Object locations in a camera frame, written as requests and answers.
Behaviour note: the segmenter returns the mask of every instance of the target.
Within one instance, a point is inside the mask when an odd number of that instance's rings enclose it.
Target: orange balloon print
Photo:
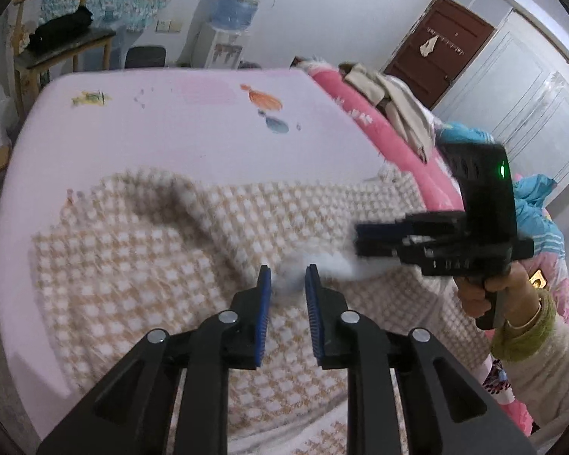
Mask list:
[[[242,84],[240,88],[249,91],[249,100],[261,110],[280,111],[283,108],[283,104],[270,94],[258,92],[245,84]]]

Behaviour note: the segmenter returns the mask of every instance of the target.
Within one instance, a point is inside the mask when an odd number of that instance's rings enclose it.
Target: hand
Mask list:
[[[539,309],[537,291],[529,282],[525,268],[519,263],[511,265],[508,275],[499,275],[485,281],[482,288],[471,284],[466,278],[456,278],[457,296],[462,302],[462,308],[472,318],[483,316],[491,309],[491,303],[485,299],[485,292],[501,292],[507,289],[504,316],[513,326],[522,326],[535,316]]]

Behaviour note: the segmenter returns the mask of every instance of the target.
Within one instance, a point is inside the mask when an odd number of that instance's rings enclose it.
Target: pink bed sheet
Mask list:
[[[457,183],[448,174],[436,148],[428,164],[423,164],[384,115],[345,83],[337,70],[315,66],[308,74],[353,118],[386,160],[394,162],[402,171],[413,173],[426,209],[464,209]]]

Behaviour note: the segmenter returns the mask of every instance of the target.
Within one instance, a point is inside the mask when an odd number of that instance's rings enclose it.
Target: electrical outlet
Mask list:
[[[170,20],[159,20],[156,24],[157,33],[168,33],[168,28],[170,27]]]
[[[172,20],[170,27],[168,27],[168,31],[170,33],[180,33],[181,28],[183,27],[183,22],[180,20]]]

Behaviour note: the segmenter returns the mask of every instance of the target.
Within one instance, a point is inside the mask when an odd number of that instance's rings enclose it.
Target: silver screw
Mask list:
[[[164,330],[160,330],[159,328],[155,328],[149,334],[147,334],[147,340],[149,340],[152,344],[159,344],[166,338],[167,334],[164,332]]]
[[[416,328],[413,333],[411,334],[413,339],[417,340],[418,342],[428,342],[430,340],[430,332],[428,332],[424,328]]]
[[[236,323],[236,320],[238,320],[238,314],[231,309],[219,313],[219,321],[222,323]]]
[[[344,323],[358,323],[360,321],[360,315],[355,311],[344,311],[341,314],[341,320]]]

